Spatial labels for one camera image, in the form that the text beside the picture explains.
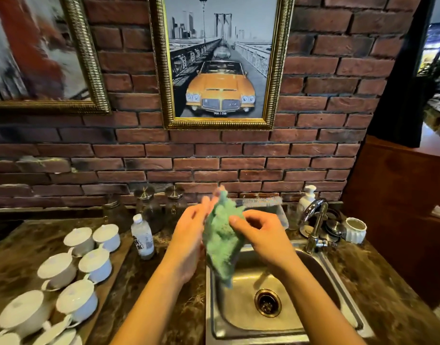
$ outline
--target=cup lid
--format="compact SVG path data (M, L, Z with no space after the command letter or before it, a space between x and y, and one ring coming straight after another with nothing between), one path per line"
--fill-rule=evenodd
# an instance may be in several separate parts
M20 337L16 333L0 335L0 345L20 345Z
M80 243L83 243L85 240L90 238L91 235L91 228L76 228L69 232L67 236L65 236L64 244L69 247L74 247L76 245L79 245Z
M25 322L41 307L43 301L44 294L40 290L33 290L19 295L0 314L0 328L14 328Z
M73 339L76 335L76 329L67 329L63 331L50 345L73 345Z
M58 337L70 324L71 315L67 315L63 321L54 324L49 329L46 329L33 343L33 345L47 345L50 344L56 337Z
M79 270L92 272L101 267L110 258L110 252L104 248L97 248L87 253L79 261Z
M118 233L118 231L119 231L118 225L115 224L102 225L96 231L94 231L92 238L94 239L94 241L102 243L112 238L114 235Z
M83 306L93 293L92 281L86 279L76 281L60 293L55 306L59 312L70 314Z
M47 279L64 271L73 261L69 253L59 253L47 258L38 268L38 277Z

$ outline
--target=vintage convertible car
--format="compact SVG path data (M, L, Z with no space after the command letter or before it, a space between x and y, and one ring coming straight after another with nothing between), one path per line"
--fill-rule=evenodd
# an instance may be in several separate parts
M220 44L220 46L214 50L214 57L219 59L229 59L231 57L231 52L228 49L228 45Z
M214 116L255 107L255 90L241 63L206 61L186 90L186 104L197 115L199 110Z

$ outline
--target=sink basin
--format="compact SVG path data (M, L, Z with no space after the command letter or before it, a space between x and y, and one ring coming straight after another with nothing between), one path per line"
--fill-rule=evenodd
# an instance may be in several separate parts
M305 244L306 240L292 241L295 253L356 331L364 338L373 336L324 253L306 254ZM284 286L251 245L240 251L232 288L223 286L209 267L206 279L206 345L308 342Z

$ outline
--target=sink drain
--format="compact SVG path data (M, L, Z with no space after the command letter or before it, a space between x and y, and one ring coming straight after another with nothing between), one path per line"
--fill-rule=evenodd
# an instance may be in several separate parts
M281 300L272 290L261 289L255 295L255 307L265 317L276 317L281 313Z

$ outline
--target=green rag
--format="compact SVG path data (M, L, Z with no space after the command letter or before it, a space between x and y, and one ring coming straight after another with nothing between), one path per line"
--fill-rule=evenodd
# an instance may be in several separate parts
M244 218L245 207L236 207L236 203L227 195L228 191L221 191L219 201L208 215L204 226L203 243L209 265L223 284L231 288L234 265L245 238L231 228L228 218L230 215Z

